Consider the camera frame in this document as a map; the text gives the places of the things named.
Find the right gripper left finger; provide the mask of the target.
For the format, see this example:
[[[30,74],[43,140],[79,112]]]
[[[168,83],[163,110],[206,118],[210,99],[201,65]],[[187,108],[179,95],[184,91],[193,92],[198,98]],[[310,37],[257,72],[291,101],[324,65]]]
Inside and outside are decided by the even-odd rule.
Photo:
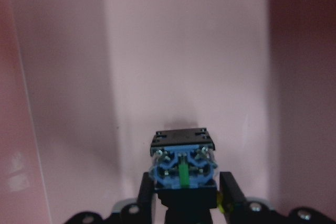
[[[155,195],[161,198],[166,193],[163,188],[156,188],[148,172],[143,173],[137,198],[117,202],[111,214],[104,219],[92,211],[79,212],[65,223],[154,223]]]

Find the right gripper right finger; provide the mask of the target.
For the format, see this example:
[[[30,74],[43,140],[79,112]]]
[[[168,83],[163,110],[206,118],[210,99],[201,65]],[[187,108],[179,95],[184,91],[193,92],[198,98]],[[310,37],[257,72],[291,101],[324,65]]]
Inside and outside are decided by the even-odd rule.
[[[219,173],[219,210],[227,223],[335,223],[309,207],[297,207],[282,215],[269,202],[245,197],[231,172]]]

